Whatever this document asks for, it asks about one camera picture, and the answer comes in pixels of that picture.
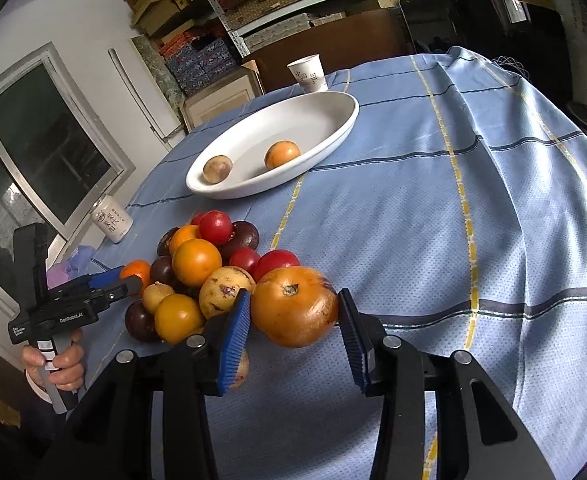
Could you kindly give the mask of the person's left hand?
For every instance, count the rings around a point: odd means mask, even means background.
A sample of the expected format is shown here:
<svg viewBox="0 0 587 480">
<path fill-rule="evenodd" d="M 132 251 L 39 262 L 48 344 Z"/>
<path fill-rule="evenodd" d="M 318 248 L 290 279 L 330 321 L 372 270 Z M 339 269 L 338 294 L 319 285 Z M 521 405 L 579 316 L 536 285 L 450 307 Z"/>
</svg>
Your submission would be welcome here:
<svg viewBox="0 0 587 480">
<path fill-rule="evenodd" d="M 51 372 L 50 381 L 60 391 L 77 391 L 84 384 L 84 350 L 80 345 L 83 330 L 78 328 L 71 335 L 72 344 L 64 352 L 54 357 L 54 372 Z M 28 379 L 28 384 L 34 392 L 45 393 L 45 386 L 40 377 L 40 369 L 45 365 L 45 356 L 37 348 L 24 346 L 21 349 L 21 362 Z"/>
</svg>

